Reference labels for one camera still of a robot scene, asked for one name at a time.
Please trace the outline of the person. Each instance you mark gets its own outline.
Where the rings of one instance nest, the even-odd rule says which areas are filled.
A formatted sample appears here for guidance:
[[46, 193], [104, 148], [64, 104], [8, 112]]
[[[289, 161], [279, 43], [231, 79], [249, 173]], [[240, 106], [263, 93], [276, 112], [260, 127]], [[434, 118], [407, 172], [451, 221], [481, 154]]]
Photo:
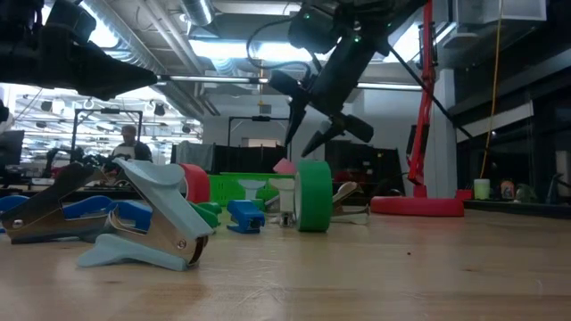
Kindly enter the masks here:
[[153, 156], [147, 144], [137, 140], [137, 129], [133, 125], [121, 128], [123, 142], [112, 151], [112, 156], [120, 156], [137, 161], [153, 161]]

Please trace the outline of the green plastic basket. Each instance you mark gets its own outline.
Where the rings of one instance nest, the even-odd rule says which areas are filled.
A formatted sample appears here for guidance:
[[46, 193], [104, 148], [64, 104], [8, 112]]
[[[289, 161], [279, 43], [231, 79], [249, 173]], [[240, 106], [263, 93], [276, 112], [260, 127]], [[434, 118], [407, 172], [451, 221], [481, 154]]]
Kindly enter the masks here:
[[[210, 179], [210, 200], [219, 205], [226, 206], [231, 200], [260, 199], [267, 201], [278, 195], [278, 190], [268, 183], [270, 178], [293, 178], [293, 175], [263, 174], [263, 173], [237, 173], [222, 172], [219, 175], [209, 175]], [[264, 186], [256, 190], [252, 197], [252, 192], [248, 192], [240, 184], [239, 180], [252, 180], [264, 183]]]

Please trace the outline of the light blue staple remover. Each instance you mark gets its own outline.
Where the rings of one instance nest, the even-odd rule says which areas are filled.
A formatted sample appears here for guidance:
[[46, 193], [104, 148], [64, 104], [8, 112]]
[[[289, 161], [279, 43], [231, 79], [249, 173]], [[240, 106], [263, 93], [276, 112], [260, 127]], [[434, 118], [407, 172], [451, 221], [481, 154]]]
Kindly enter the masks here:
[[119, 211], [111, 211], [108, 231], [98, 235], [93, 248], [79, 256], [78, 265], [88, 268], [135, 260], [175, 271], [197, 265], [213, 229], [179, 192], [183, 169], [143, 160], [113, 162], [152, 209], [150, 227], [143, 231], [126, 226]]

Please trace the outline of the black station frame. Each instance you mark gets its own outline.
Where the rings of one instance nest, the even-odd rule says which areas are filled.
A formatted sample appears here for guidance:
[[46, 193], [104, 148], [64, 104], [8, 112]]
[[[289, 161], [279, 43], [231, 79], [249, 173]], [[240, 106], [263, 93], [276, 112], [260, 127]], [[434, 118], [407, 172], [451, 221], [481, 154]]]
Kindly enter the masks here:
[[83, 120], [79, 119], [79, 115], [82, 112], [85, 112], [87, 114], [87, 117], [91, 116], [94, 112], [99, 112], [102, 114], [121, 114], [121, 113], [136, 114], [138, 116], [137, 131], [136, 131], [137, 142], [138, 143], [140, 142], [141, 130], [142, 130], [142, 126], [143, 126], [143, 113], [141, 111], [126, 111], [126, 110], [121, 110], [121, 109], [111, 108], [111, 107], [105, 107], [105, 108], [93, 109], [93, 110], [76, 109], [75, 115], [74, 115], [74, 120], [73, 120], [73, 129], [72, 129], [72, 137], [71, 137], [70, 163], [78, 162], [80, 160], [80, 157], [75, 154], [75, 151], [76, 151], [76, 140], [77, 140], [77, 134], [78, 134], [78, 126], [85, 121], [84, 119]]
[[[235, 119], [239, 119], [240, 123], [238, 125], [236, 125], [235, 127], [232, 127], [232, 122]], [[246, 117], [246, 116], [229, 116], [228, 117], [228, 133], [227, 133], [227, 146], [228, 148], [231, 147], [231, 136], [234, 130], [238, 129], [240, 127], [240, 125], [243, 123], [244, 120], [250, 120], [252, 122], [276, 122], [278, 125], [280, 125], [284, 130], [286, 130], [286, 127], [284, 126], [284, 124], [282, 123], [283, 121], [288, 122], [288, 118], [276, 118], [276, 117], [270, 117], [270, 116], [250, 116], [250, 117]], [[289, 157], [291, 156], [291, 149], [292, 147], [288, 147], [287, 145], [285, 146], [285, 158], [289, 159]]]

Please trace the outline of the green cup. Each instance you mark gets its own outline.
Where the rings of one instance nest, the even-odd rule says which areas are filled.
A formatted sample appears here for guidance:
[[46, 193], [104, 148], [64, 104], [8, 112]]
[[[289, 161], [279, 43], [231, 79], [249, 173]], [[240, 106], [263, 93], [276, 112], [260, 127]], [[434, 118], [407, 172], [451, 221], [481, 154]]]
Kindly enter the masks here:
[[490, 198], [491, 181], [488, 178], [478, 178], [474, 180], [474, 199], [479, 201]]

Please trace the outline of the grey cloth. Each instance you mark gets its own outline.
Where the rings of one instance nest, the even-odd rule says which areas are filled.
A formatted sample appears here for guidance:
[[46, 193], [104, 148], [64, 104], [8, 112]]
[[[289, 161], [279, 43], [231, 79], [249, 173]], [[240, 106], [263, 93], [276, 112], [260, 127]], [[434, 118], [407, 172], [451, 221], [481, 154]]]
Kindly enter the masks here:
[[195, 144], [183, 141], [176, 147], [176, 163], [191, 164], [206, 172], [214, 170], [214, 144]]

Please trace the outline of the long ceiling light bar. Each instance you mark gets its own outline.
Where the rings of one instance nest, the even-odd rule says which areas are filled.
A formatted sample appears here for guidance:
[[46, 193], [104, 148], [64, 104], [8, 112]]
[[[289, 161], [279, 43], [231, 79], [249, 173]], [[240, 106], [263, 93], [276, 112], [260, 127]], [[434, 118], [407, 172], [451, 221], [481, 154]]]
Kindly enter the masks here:
[[[267, 85], [269, 83], [269, 80], [267, 78], [243, 78], [243, 77], [219, 77], [219, 76], [159, 75], [157, 79], [159, 82], [183, 81], [183, 82], [232, 84], [232, 85], [236, 84]], [[394, 83], [360, 82], [356, 87], [358, 89], [411, 91], [411, 92], [421, 90], [421, 86], [419, 85], [394, 84]]]

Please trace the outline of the red tape roll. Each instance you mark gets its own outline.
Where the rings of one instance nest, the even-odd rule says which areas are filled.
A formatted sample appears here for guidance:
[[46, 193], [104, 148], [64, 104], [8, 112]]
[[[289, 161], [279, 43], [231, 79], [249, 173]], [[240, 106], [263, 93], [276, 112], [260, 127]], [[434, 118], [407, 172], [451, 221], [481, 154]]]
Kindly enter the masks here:
[[208, 174], [199, 166], [179, 163], [185, 173], [186, 199], [193, 203], [208, 202], [211, 196]]

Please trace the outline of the green tape roll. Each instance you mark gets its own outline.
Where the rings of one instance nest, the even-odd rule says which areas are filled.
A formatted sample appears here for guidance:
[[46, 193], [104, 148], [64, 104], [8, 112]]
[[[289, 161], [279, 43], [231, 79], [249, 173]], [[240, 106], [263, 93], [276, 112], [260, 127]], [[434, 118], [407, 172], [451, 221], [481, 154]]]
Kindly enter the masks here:
[[301, 160], [294, 179], [294, 214], [299, 232], [326, 232], [333, 213], [333, 183], [328, 164]]

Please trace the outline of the silver air duct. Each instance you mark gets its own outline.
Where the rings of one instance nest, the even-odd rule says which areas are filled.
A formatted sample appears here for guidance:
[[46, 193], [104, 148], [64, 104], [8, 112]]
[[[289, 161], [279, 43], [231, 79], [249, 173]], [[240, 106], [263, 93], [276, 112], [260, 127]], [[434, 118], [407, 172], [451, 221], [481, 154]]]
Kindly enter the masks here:
[[199, 27], [211, 24], [215, 17], [211, 0], [179, 0], [186, 17]]

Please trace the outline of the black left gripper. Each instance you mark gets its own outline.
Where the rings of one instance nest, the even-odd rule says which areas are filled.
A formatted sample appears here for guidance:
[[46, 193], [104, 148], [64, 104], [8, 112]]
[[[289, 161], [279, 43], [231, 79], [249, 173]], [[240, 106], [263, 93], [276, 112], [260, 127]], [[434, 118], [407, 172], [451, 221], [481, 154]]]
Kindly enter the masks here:
[[157, 82], [152, 71], [114, 59], [90, 40], [96, 19], [84, 8], [55, 0], [43, 26], [44, 5], [45, 0], [0, 0], [0, 82], [34, 78], [38, 42], [39, 75], [47, 87], [109, 100]]

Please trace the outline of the black partition curtain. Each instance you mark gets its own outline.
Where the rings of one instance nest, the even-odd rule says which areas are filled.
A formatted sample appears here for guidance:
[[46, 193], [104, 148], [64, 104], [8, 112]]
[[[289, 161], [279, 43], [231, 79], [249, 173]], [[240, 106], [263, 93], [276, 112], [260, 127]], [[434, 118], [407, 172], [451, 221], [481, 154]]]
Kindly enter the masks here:
[[273, 168], [286, 157], [287, 149], [277, 147], [233, 147], [216, 145], [211, 173], [273, 173]]

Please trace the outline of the dark grey staple remover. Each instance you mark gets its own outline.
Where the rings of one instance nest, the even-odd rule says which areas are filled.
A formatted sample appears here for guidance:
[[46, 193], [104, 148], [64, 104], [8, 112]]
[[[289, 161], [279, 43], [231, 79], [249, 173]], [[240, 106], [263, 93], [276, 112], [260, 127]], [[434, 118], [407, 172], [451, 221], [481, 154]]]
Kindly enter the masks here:
[[90, 182], [105, 179], [99, 168], [71, 163], [61, 170], [53, 185], [0, 214], [0, 223], [13, 244], [63, 237], [92, 243], [103, 232], [107, 216], [66, 218], [62, 200]]

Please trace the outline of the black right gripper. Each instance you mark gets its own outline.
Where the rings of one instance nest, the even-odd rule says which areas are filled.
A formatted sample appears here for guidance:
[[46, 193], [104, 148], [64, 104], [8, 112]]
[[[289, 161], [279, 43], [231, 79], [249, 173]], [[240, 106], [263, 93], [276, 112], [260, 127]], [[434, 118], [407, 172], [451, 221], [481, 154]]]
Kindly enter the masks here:
[[[341, 112], [343, 104], [358, 85], [361, 74], [375, 52], [373, 42], [340, 42], [310, 88], [310, 106], [327, 116]], [[289, 145], [302, 124], [309, 96], [302, 82], [281, 70], [271, 73], [269, 85], [290, 98], [290, 114], [285, 134], [285, 144]], [[337, 136], [344, 136], [346, 132], [365, 143], [374, 135], [374, 129], [362, 119], [344, 114], [332, 116], [321, 123], [303, 149], [302, 156], [308, 156], [321, 145]]]

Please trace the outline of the red desk lamp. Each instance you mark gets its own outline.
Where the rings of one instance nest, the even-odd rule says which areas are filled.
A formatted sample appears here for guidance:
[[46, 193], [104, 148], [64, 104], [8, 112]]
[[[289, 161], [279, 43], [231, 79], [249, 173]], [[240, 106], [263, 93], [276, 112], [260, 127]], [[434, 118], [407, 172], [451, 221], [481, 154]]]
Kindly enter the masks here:
[[432, 0], [423, 8], [423, 23], [419, 29], [419, 84], [422, 96], [418, 119], [411, 127], [406, 149], [409, 166], [407, 179], [413, 184], [411, 196], [376, 196], [370, 208], [375, 213], [430, 218], [461, 218], [464, 216], [462, 200], [458, 198], [430, 198], [425, 184], [425, 157], [430, 132], [431, 110], [434, 98], [435, 59], [434, 21]]

